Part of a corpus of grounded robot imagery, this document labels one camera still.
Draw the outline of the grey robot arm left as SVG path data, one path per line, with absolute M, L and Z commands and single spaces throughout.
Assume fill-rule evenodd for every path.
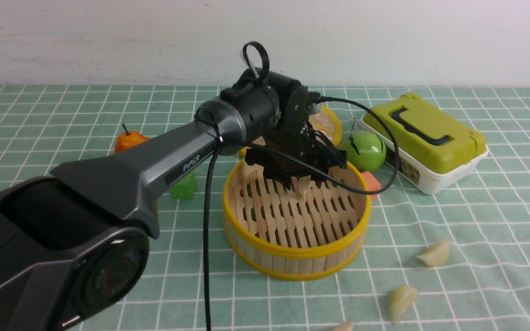
M 345 168 L 346 154 L 309 123 L 322 100 L 293 78 L 246 69 L 188 124 L 0 191 L 0 331 L 65 331 L 121 300 L 160 235 L 158 199 L 208 157 L 262 137 L 248 159 L 284 187 Z

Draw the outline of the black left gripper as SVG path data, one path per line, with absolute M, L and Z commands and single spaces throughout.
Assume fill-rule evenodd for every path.
M 347 168 L 347 155 L 308 122 L 297 133 L 270 129 L 262 136 L 265 146 L 248 148 L 245 162 L 263 167 L 265 178 L 293 190 L 293 177 L 311 176 L 317 188 L 333 167 Z

